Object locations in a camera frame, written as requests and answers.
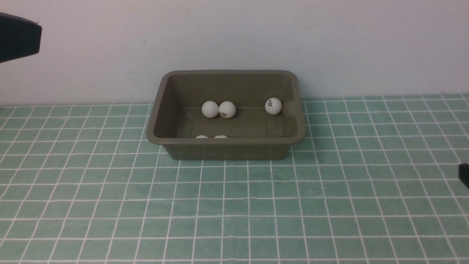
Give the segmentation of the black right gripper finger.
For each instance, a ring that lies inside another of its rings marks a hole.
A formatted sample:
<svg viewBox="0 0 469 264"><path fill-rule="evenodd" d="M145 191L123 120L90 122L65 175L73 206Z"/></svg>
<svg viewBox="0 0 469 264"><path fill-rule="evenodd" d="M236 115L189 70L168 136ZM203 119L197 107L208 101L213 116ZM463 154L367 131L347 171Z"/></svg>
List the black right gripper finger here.
<svg viewBox="0 0 469 264"><path fill-rule="evenodd" d="M469 189L469 164L462 163L458 166L458 178Z"/></svg>

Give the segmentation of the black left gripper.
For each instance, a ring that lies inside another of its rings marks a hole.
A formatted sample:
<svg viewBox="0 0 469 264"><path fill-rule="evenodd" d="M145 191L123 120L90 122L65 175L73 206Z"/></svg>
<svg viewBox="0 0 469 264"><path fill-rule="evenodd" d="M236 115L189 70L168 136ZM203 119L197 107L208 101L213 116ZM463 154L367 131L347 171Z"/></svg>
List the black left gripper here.
<svg viewBox="0 0 469 264"><path fill-rule="evenodd" d="M28 19L0 13L0 62L40 52L42 26Z"/></svg>

